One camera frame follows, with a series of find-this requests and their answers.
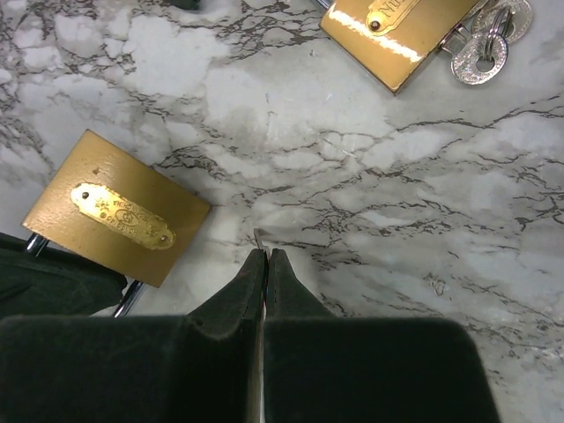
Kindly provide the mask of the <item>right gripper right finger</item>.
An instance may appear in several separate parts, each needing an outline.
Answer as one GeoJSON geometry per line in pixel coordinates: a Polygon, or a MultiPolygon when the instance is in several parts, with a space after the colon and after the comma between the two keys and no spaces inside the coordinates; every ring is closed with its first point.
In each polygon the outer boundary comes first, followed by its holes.
{"type": "Polygon", "coordinates": [[[263,327],[269,422],[496,422],[477,347],[441,318],[338,317],[269,262],[263,327]]]}

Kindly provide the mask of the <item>long shackle brass padlock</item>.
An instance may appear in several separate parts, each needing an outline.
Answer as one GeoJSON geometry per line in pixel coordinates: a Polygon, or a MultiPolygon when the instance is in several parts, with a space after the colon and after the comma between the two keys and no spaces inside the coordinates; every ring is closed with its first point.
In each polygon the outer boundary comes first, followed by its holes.
{"type": "Polygon", "coordinates": [[[477,4],[473,0],[318,1],[320,28],[396,95],[477,4]]]}

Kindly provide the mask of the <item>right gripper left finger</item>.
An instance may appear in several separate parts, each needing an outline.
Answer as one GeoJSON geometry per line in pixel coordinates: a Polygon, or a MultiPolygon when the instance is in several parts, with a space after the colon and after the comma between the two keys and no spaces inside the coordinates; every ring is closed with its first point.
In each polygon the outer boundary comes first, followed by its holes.
{"type": "Polygon", "coordinates": [[[265,254],[187,315],[11,317],[4,422],[257,422],[265,254]]]}

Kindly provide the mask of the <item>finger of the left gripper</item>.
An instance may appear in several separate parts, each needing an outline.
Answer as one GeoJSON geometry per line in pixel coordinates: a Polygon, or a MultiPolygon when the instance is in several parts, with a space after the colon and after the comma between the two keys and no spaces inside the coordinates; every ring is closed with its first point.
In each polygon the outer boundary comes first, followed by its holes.
{"type": "Polygon", "coordinates": [[[93,315],[121,301],[122,274],[50,247],[28,255],[25,245],[1,235],[2,316],[93,315]]]}

